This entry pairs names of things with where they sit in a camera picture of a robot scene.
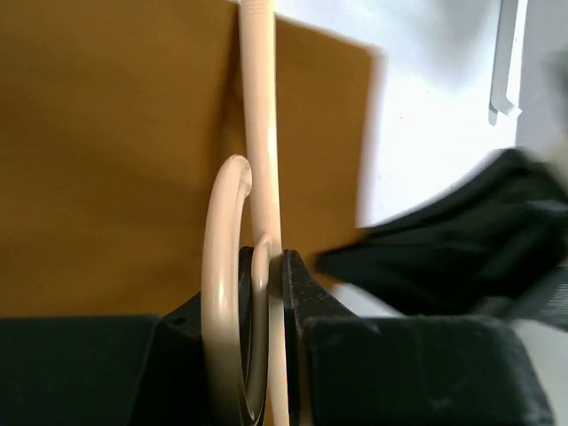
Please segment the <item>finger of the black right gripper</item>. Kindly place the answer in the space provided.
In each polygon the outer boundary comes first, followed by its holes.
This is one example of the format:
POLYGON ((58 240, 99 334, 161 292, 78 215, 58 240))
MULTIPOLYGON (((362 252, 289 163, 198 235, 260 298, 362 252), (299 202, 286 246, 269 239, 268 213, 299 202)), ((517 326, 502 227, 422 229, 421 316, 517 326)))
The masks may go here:
POLYGON ((510 148, 447 195, 319 253, 314 265, 405 315, 455 315, 487 297, 521 296, 566 258, 566 234, 566 184, 510 148))

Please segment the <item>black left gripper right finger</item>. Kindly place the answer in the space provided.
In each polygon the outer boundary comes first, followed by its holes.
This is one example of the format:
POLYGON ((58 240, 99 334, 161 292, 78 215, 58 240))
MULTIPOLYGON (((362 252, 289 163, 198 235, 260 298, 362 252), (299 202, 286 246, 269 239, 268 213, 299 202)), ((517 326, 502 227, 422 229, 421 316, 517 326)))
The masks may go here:
POLYGON ((361 318, 282 257, 294 425, 551 425, 521 340, 487 317, 361 318))

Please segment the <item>beige wooden hanger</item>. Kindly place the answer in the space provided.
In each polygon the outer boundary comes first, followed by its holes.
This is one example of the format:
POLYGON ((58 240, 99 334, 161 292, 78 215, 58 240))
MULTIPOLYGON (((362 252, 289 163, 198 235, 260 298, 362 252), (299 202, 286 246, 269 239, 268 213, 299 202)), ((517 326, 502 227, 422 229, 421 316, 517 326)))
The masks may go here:
POLYGON ((272 1, 243 1, 239 14, 247 154, 217 173, 209 200, 201 268, 201 336, 216 425, 259 425, 265 404, 273 421, 289 423, 281 279, 277 148, 275 17, 272 1), (249 371, 241 367, 239 243, 251 200, 249 371))

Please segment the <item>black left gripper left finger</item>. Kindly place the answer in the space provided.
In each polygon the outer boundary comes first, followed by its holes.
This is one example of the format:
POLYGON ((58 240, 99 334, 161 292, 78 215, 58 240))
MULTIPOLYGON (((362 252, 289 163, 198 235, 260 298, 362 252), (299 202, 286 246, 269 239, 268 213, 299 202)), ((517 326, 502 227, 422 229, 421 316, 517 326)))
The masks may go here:
POLYGON ((2 319, 2 424, 220 424, 200 313, 2 319))

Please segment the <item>brown trousers with striped trim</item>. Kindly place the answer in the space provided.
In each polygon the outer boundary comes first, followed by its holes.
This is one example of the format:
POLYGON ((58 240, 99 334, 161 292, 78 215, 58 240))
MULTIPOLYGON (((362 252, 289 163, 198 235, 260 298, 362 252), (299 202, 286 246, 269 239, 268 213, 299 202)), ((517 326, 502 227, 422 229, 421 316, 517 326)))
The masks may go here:
MULTIPOLYGON (((1 4, 1 313, 167 313, 245 151, 228 1, 1 4)), ((283 245, 355 239, 368 49, 276 23, 283 245)))

